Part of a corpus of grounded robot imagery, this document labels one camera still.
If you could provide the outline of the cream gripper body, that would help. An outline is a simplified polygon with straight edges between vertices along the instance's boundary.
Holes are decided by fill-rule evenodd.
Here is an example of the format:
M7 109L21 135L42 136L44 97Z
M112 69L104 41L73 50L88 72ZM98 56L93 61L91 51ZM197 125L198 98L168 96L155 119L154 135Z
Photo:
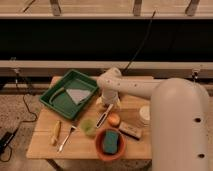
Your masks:
M110 104L112 104L115 109L121 108L121 101L120 101L119 98L107 99L107 98L100 96L96 100L96 106L99 107L99 108L103 108L103 107L108 106Z

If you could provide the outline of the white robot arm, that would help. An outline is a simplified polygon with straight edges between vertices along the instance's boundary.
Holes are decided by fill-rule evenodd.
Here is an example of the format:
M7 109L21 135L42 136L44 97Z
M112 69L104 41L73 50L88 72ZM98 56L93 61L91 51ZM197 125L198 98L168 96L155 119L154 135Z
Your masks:
M183 78L126 79L117 68L100 75L97 84L107 103L119 93L150 101L152 171L209 171L210 97L202 85Z

